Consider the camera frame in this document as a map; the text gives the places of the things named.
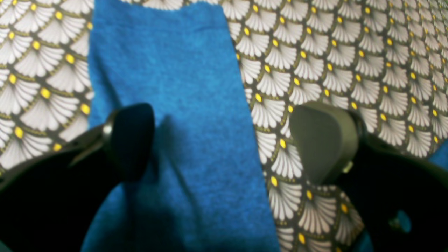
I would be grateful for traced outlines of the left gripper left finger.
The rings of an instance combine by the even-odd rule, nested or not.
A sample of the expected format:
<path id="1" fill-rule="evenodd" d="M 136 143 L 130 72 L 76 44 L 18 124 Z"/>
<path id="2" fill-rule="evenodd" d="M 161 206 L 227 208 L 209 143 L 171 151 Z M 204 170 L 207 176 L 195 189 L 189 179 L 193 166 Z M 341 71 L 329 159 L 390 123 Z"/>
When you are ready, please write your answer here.
<path id="1" fill-rule="evenodd" d="M 1 172 L 1 251 L 79 252 L 113 188 L 144 175 L 154 134 L 152 106 L 137 103 L 61 150 Z"/>

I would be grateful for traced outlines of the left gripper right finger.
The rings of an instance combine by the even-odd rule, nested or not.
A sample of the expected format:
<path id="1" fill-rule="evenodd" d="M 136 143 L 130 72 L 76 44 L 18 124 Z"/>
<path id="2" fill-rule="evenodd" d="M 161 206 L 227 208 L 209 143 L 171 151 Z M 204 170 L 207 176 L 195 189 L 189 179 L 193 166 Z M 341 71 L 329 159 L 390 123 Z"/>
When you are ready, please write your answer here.
<path id="1" fill-rule="evenodd" d="M 307 179 L 346 193 L 375 252 L 447 251 L 447 170 L 400 153 L 359 113 L 323 102 L 293 108 L 290 132 Z"/>

